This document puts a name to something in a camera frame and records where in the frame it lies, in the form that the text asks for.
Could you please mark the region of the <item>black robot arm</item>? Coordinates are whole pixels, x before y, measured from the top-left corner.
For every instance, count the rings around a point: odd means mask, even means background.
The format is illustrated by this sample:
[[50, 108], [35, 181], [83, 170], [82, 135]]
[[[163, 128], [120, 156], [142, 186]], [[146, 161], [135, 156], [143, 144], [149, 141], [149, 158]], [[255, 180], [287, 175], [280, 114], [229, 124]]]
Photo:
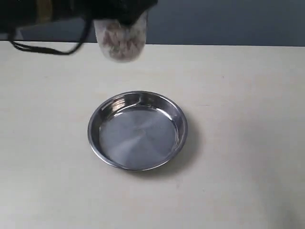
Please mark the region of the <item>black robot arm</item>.
[[2, 0], [0, 32], [82, 17], [85, 20], [118, 20], [133, 25], [154, 7], [156, 0]]

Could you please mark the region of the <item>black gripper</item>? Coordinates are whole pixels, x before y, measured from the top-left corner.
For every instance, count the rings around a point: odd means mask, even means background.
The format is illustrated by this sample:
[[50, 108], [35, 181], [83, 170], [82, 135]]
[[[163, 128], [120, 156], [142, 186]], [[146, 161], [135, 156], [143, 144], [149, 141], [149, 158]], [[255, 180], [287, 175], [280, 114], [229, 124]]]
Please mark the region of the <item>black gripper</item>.
[[79, 3], [93, 20], [117, 20], [131, 26], [154, 7], [158, 0], [81, 0]]

